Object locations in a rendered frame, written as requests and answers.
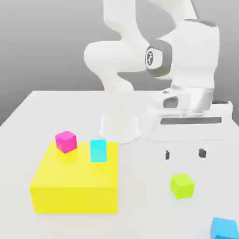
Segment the large yellow box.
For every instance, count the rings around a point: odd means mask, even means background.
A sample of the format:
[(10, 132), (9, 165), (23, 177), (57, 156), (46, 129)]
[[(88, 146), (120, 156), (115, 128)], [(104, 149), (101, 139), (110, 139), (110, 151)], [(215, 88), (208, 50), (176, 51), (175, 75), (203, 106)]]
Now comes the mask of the large yellow box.
[(29, 189), (35, 213), (117, 213), (118, 143), (107, 143), (107, 162), (92, 163), (89, 142), (67, 154), (50, 142)]

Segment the small pink cube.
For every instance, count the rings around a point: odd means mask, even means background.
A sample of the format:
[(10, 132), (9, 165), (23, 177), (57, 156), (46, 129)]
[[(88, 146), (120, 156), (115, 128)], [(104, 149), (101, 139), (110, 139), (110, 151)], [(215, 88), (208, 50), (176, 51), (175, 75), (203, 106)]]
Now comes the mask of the small pink cube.
[(55, 135), (56, 147), (64, 154), (77, 149), (76, 135), (70, 131), (64, 131)]

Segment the small lime green cube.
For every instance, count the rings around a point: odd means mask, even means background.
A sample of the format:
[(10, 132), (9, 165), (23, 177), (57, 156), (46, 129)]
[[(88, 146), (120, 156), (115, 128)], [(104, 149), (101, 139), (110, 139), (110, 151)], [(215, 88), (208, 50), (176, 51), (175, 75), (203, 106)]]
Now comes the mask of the small lime green cube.
[(195, 183), (187, 173), (172, 175), (170, 189), (176, 199), (184, 199), (193, 196)]

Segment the small cyan cube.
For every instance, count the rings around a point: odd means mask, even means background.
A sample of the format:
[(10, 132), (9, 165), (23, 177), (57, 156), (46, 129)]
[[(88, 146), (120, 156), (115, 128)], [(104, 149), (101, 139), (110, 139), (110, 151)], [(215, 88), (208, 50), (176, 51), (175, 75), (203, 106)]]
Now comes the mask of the small cyan cube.
[(106, 140), (91, 140), (90, 141), (90, 160), (91, 160), (91, 163), (107, 162)]

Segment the small blue cube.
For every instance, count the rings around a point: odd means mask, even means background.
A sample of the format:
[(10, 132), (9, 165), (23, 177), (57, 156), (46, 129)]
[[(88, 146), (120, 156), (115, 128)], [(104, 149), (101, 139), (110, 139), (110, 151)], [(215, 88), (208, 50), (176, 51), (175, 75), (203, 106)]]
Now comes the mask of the small blue cube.
[(210, 229), (210, 239), (239, 239), (236, 221), (214, 217)]

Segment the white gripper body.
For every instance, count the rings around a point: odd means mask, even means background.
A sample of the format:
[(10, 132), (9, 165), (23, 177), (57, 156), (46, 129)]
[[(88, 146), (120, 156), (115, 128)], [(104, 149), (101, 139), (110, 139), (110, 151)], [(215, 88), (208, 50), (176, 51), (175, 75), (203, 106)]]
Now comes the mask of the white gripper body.
[(147, 139), (150, 141), (218, 141), (226, 137), (232, 123), (233, 104), (213, 102), (210, 110), (193, 117), (158, 116)]

